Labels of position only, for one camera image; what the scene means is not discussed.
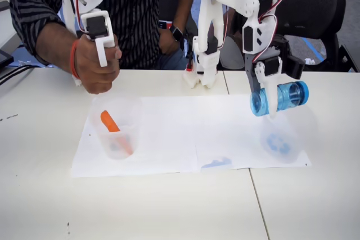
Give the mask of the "person's right hand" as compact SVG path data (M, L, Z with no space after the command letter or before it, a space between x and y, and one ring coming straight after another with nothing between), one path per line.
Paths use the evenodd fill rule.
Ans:
M79 75L83 87L90 94L100 94L109 91L113 81L120 73L119 59L122 52L118 46L118 39L114 36L115 45L105 48L107 66L100 66L98 53L94 42L85 35L78 41L75 50L75 70Z

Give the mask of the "person's left hand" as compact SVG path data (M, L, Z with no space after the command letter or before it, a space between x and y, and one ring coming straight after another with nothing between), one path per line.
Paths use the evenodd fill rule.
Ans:
M180 48L179 42L169 29L159 28L159 48L164 55L171 55Z

